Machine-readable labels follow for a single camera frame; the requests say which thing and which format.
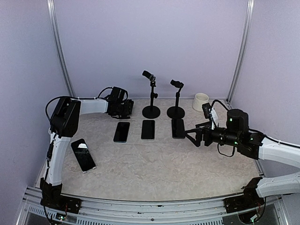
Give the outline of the black round-base phone stand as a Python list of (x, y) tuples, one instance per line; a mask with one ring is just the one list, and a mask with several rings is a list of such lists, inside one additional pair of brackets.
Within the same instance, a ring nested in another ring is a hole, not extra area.
[(151, 86), (150, 105), (143, 108), (142, 115), (148, 119), (155, 119), (160, 115), (160, 109), (157, 106), (154, 106), (154, 99), (158, 97), (158, 94), (154, 92), (154, 88), (156, 87), (156, 77), (146, 70), (143, 71), (142, 75), (149, 79)]

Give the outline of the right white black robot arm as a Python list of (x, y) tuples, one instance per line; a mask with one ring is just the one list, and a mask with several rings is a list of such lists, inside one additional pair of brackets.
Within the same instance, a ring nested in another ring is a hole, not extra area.
[[(229, 145), (240, 154), (255, 160), (270, 160), (293, 167), (300, 166), (299, 145), (275, 140), (249, 128), (248, 114), (240, 109), (227, 111), (226, 127), (213, 128), (208, 123), (198, 124), (185, 131), (185, 136), (197, 147), (204, 141), (205, 146), (212, 143)], [(300, 191), (298, 172), (273, 178), (253, 178), (245, 186), (240, 204), (250, 208), (258, 198), (272, 195), (293, 194)]]

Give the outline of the silver edged black smartphone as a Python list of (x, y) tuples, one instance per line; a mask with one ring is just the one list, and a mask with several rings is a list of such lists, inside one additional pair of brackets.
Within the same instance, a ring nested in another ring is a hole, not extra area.
[(142, 140), (154, 140), (155, 139), (155, 121), (143, 120), (142, 121)]

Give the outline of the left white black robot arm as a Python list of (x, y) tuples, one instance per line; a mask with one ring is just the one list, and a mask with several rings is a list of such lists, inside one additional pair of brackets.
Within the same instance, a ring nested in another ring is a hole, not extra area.
[(106, 97), (59, 96), (56, 98), (58, 100), (56, 107), (52, 115), (47, 117), (50, 122), (50, 144), (45, 172), (40, 179), (41, 205), (67, 211), (79, 209), (80, 199), (61, 194), (61, 173), (65, 153), (71, 138), (78, 130), (80, 115), (106, 113), (116, 119), (130, 117), (134, 101), (128, 99), (128, 92), (119, 87), (110, 89), (111, 93)]

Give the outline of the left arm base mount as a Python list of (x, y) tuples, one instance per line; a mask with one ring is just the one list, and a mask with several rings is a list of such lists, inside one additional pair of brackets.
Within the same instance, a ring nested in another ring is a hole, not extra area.
[(78, 214), (81, 204), (82, 201), (79, 198), (42, 193), (41, 205), (51, 209)]

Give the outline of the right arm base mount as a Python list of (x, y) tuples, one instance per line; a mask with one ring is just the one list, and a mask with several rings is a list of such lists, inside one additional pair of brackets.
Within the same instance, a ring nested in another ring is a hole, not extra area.
[(243, 195), (224, 199), (226, 213), (233, 213), (265, 204), (266, 200), (258, 196), (256, 188), (262, 177), (253, 178), (243, 189)]

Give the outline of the purple edged black smartphone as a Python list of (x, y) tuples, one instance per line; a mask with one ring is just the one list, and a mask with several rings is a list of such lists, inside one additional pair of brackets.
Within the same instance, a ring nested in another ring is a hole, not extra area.
[(173, 139), (184, 139), (185, 128), (183, 119), (172, 119), (172, 138)]

